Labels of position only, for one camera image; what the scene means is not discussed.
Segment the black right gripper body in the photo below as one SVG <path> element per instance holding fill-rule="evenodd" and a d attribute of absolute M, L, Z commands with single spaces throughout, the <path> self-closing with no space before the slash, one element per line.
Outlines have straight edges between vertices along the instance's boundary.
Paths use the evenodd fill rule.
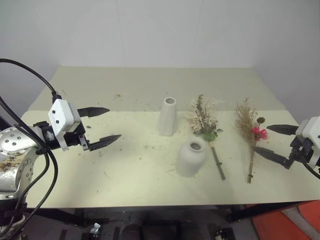
<path fill-rule="evenodd" d="M 308 164 L 314 153 L 314 150 L 312 149 L 313 145 L 314 144 L 310 139 L 300 139 L 298 136 L 296 136 L 290 143 L 291 152 L 288 159 L 284 163 L 284 167 L 286 169 L 290 169 L 294 161 L 302 164 Z"/>

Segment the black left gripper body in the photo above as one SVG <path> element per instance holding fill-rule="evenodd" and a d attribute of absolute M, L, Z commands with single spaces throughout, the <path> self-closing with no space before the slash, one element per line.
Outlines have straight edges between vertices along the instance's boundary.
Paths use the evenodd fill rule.
<path fill-rule="evenodd" d="M 80 123 L 74 131 L 67 132 L 63 137 L 68 147 L 80 145 L 84 151 L 87 151 L 90 149 L 90 144 L 85 133 L 84 125 Z"/>

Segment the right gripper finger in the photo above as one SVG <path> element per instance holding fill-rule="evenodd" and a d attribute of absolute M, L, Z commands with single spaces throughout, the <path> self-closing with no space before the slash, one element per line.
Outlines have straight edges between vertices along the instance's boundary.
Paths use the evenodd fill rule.
<path fill-rule="evenodd" d="M 272 162 L 275 162 L 277 164 L 280 164 L 283 167 L 285 166 L 285 163 L 287 161 L 286 157 L 276 154 L 274 151 L 264 147 L 254 146 L 252 149 L 263 158 L 270 160 Z"/>
<path fill-rule="evenodd" d="M 296 131 L 299 127 L 289 124 L 274 124 L 269 125 L 266 128 L 279 134 L 291 136 L 296 134 Z"/>

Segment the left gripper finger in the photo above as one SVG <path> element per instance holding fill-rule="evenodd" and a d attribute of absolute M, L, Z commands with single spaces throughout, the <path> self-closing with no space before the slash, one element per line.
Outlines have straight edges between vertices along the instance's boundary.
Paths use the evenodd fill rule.
<path fill-rule="evenodd" d="M 110 136 L 100 138 L 99 141 L 97 142 L 89 143 L 88 149 L 90 151 L 95 151 L 95 150 L 107 147 L 113 142 L 115 142 L 116 140 L 118 140 L 121 136 L 122 136 L 121 134 L 117 134 L 117 135 L 110 135 Z"/>
<path fill-rule="evenodd" d="M 77 110 L 79 113 L 79 116 L 82 117 L 96 117 L 102 114 L 105 114 L 109 112 L 110 110 L 108 108 L 104 107 L 85 107 L 85 108 L 80 108 Z"/>

